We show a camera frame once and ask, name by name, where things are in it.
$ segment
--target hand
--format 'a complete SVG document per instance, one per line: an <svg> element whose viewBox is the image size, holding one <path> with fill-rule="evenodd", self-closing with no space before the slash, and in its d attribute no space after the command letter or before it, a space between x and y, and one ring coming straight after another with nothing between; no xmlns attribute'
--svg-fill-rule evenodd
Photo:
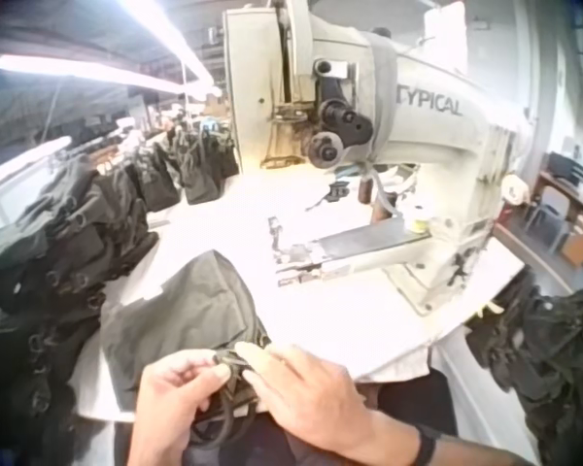
<svg viewBox="0 0 583 466"><path fill-rule="evenodd" d="M244 371L246 381L294 436L347 457L372 437L372 414L343 367L297 347L238 343L235 350L255 370Z"/></svg>
<svg viewBox="0 0 583 466"><path fill-rule="evenodd" d="M145 368L138 392L130 466L180 464L196 410L209 408L209 397L231 376L215 366L215 352L187 349Z"/></svg>

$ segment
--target black wristband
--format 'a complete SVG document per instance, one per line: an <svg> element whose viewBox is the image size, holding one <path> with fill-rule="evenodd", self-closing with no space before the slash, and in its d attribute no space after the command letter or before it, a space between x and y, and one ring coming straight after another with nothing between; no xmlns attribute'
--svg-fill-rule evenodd
<svg viewBox="0 0 583 466"><path fill-rule="evenodd" d="M415 425L419 431L419 453L412 466L429 466L434 451L436 450L436 440L440 438L440 432L436 432L424 425Z"/></svg>

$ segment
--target dark pants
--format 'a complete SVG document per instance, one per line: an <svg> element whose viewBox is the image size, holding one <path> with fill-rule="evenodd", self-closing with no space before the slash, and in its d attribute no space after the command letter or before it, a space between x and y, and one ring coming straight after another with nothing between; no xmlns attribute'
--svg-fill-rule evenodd
<svg viewBox="0 0 583 466"><path fill-rule="evenodd" d="M432 370L405 383L385 383L378 394L378 409L411 424L423 424L450 436L458 435L454 406L445 376ZM115 460L126 463L131 424L117 425ZM258 415L237 442L215 450L189 449L189 466L317 466L343 464L341 458L313 449L281 429L269 414Z"/></svg>

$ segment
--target white table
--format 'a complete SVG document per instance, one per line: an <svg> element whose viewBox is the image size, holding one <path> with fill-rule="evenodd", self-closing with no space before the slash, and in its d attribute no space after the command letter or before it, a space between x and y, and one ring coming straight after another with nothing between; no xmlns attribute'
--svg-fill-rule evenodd
<svg viewBox="0 0 583 466"><path fill-rule="evenodd" d="M331 179L310 167L263 172L230 181L213 203L185 202L161 213L160 242L127 278L109 283L108 301L129 304L156 289L201 252L216 249L236 267L255 298L272 340L300 345L345 365L364 382L396 382L425 375L428 348L478 312L523 263L491 240L458 299L427 317L417 315L381 270L279 288L267 218L276 215L295 242L367 224L371 210L353 192L305 213ZM113 390L99 335L87 342L72 378L81 416L131 421Z"/></svg>

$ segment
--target industrial sewing machine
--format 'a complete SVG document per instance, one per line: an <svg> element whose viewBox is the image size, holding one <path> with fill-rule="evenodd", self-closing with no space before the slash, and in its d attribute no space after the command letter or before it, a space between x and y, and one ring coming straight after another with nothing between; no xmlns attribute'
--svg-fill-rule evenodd
<svg viewBox="0 0 583 466"><path fill-rule="evenodd" d="M527 144L524 117L385 37L312 16L306 0L228 11L224 28L245 171L358 164L380 188L373 165L419 165L409 215L427 228L393 218L296 245L280 284L382 267L422 315L462 292L503 197L523 198L504 178Z"/></svg>

